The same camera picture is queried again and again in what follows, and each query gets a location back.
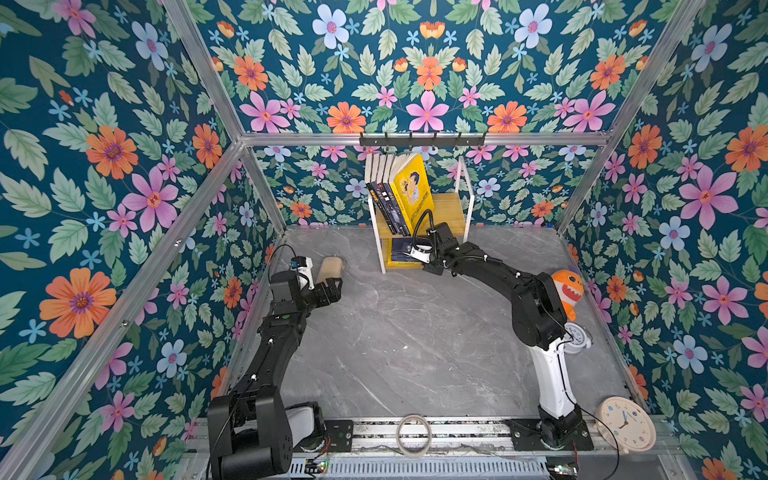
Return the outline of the navy book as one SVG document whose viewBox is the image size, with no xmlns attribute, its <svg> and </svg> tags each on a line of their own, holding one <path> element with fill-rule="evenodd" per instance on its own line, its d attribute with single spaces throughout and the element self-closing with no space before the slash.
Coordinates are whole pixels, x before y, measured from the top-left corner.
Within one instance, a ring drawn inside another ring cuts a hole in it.
<svg viewBox="0 0 768 480">
<path fill-rule="evenodd" d="M 404 252 L 404 248 L 408 243 L 411 243 L 410 238 L 393 238 L 390 240 L 389 253 L 387 255 L 387 261 L 390 264 L 411 264 L 419 262 L 411 258 Z"/>
</svg>

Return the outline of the yellow cartoon cover book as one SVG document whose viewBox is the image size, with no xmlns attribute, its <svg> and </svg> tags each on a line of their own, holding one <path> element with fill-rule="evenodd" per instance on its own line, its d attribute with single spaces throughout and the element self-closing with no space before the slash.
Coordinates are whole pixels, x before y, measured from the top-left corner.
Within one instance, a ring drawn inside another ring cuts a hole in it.
<svg viewBox="0 0 768 480">
<path fill-rule="evenodd" d="M 411 153 L 397 156 L 394 180 L 411 236 L 418 229 L 416 224 L 422 214 L 434 209 L 423 155 Z"/>
</svg>

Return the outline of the black wolf cover book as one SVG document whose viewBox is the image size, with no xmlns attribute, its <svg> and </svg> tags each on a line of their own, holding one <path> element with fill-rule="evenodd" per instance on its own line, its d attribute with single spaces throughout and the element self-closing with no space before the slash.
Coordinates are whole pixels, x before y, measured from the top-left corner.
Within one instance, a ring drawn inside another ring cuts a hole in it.
<svg viewBox="0 0 768 480">
<path fill-rule="evenodd" d="M 386 160 L 382 161 L 383 166 L 380 168 L 380 180 L 382 181 L 384 189 L 388 196 L 388 200 L 392 208 L 392 215 L 398 222 L 399 230 L 400 230 L 399 236 L 403 236 L 405 234 L 405 226 L 404 226 L 403 220 L 401 219 L 397 202 L 394 199 L 394 194 L 388 182 L 389 167 L 391 166 L 391 161 L 394 159 L 394 155 L 393 154 L 381 154 L 381 155 L 386 156 Z"/>
</svg>

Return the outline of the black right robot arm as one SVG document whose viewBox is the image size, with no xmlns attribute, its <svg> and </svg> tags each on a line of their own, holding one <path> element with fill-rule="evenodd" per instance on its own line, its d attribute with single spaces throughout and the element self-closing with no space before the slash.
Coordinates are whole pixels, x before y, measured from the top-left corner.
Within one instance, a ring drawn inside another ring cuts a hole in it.
<svg viewBox="0 0 768 480">
<path fill-rule="evenodd" d="M 586 429 L 565 362 L 573 340 L 566 325 L 575 321 L 585 293 L 581 277 L 568 269 L 552 274 L 516 269 L 474 243 L 459 242 L 445 223 L 430 227 L 426 240 L 426 271 L 473 278 L 510 302 L 513 331 L 529 349 L 538 382 L 541 441 L 553 450 L 570 445 Z"/>
</svg>

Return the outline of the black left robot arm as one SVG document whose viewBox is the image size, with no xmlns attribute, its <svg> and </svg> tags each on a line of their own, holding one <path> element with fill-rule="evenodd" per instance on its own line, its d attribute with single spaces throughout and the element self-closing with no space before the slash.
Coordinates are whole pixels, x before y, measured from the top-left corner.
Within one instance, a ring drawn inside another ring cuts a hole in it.
<svg viewBox="0 0 768 480">
<path fill-rule="evenodd" d="M 302 286 L 301 277 L 293 270 L 272 276 L 272 300 L 258 329 L 255 356 L 232 391 L 210 403 L 210 479 L 260 479 L 291 466 L 294 434 L 281 385 L 312 311 L 338 302 L 343 286 L 338 275 L 313 287 Z"/>
</svg>

